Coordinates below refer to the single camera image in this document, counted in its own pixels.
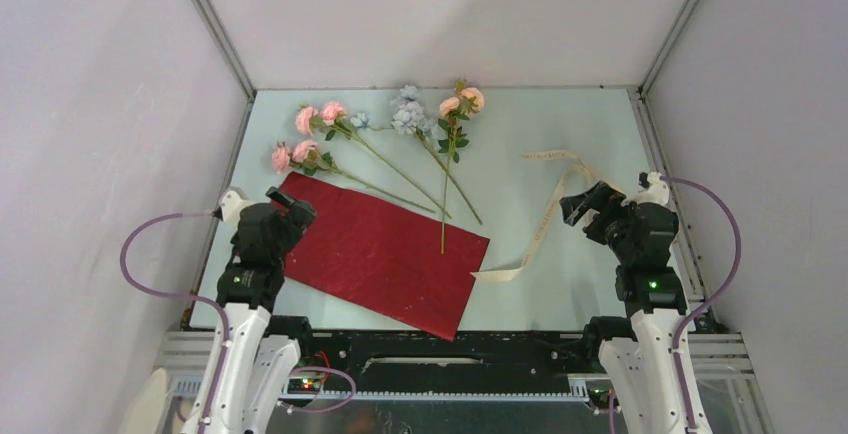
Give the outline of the blue flower stem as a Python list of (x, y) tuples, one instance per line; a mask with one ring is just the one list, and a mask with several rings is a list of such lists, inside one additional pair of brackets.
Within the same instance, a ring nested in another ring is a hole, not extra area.
[[(399, 134), (413, 136), (443, 171), (444, 159), (439, 155), (439, 141), (444, 139), (444, 134), (437, 125), (439, 106), (436, 114), (426, 114), (420, 100), (419, 90), (415, 86), (405, 86), (401, 89), (398, 96), (392, 101), (392, 106), (396, 109), (391, 120), (392, 128)], [(474, 220), (482, 225), (481, 216), (459, 181), (454, 177), (452, 167), (453, 183), (450, 185), (456, 189)]]

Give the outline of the pink rose stem with blue bud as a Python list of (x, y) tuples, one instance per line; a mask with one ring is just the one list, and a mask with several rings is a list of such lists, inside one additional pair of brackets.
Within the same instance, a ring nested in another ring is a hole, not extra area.
[(377, 159), (389, 166), (407, 183), (412, 185), (416, 190), (425, 196), (425, 198), (438, 208), (438, 212), (443, 214), (446, 219), (451, 219), (451, 214), (432, 196), (424, 187), (415, 181), (411, 176), (403, 172), (400, 167), (391, 161), (387, 156), (380, 153), (372, 146), (361, 134), (358, 133), (350, 120), (347, 109), (337, 101), (326, 103), (321, 109), (317, 109), (308, 105), (301, 105), (296, 115), (296, 128), (301, 134), (312, 135), (315, 131), (320, 131), (325, 134), (327, 141), (335, 136), (342, 136), (348, 140), (352, 140), (368, 152), (374, 155)]

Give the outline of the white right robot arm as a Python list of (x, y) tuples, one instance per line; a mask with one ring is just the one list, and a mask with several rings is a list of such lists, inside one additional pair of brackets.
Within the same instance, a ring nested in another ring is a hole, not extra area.
[(688, 303), (670, 265), (679, 219), (667, 198), (644, 191), (630, 200), (604, 182), (560, 199), (563, 220), (585, 215), (586, 237), (615, 255), (621, 318), (598, 316), (584, 329), (585, 365), (606, 372), (610, 413), (631, 433), (709, 433), (687, 342)]

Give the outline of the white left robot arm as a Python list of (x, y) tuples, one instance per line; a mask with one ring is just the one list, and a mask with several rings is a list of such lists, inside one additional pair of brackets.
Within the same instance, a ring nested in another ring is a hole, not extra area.
[(266, 197), (250, 201), (230, 188), (219, 202), (217, 217), (236, 231), (217, 281), (213, 347), (183, 433), (265, 432), (288, 376), (315, 360), (311, 338), (267, 329), (285, 281), (285, 258), (316, 213), (277, 187)]

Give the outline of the peach rose stem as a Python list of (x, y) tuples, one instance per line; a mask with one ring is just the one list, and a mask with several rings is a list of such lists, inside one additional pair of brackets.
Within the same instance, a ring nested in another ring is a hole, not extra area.
[(454, 94), (439, 105), (438, 127), (443, 131), (444, 139), (439, 141), (439, 155), (444, 159), (444, 180), (441, 196), (440, 253), (446, 252), (446, 221), (449, 185), (453, 183), (451, 167), (460, 161), (459, 150), (470, 143), (464, 126), (485, 107), (482, 91), (472, 87), (466, 79), (458, 80), (454, 85)]

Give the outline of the red wrapping paper sheet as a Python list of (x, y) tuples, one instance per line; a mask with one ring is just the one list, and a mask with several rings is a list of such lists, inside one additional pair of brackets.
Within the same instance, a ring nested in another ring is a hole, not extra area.
[(286, 260), (287, 278), (455, 339), (488, 238), (302, 174), (280, 189), (317, 213)]

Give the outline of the cream ribbon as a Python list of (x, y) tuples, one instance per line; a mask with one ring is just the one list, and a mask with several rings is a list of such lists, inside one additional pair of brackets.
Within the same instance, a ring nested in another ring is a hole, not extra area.
[(558, 209), (559, 200), (565, 195), (568, 185), (568, 177), (570, 174), (580, 173), (589, 188), (594, 186), (598, 181), (604, 181), (613, 188), (622, 191), (621, 187), (603, 176), (589, 164), (586, 164), (579, 155), (569, 150), (556, 149), (525, 152), (521, 155), (521, 158), (542, 161), (563, 160), (567, 161), (568, 164), (558, 178), (555, 189), (545, 207), (544, 215), (535, 229), (534, 235), (529, 241), (518, 266), (508, 269), (472, 272), (471, 275), (478, 281), (490, 283), (508, 282), (523, 273), (524, 269), (532, 262), (547, 235), (547, 231), (552, 223), (554, 214)]

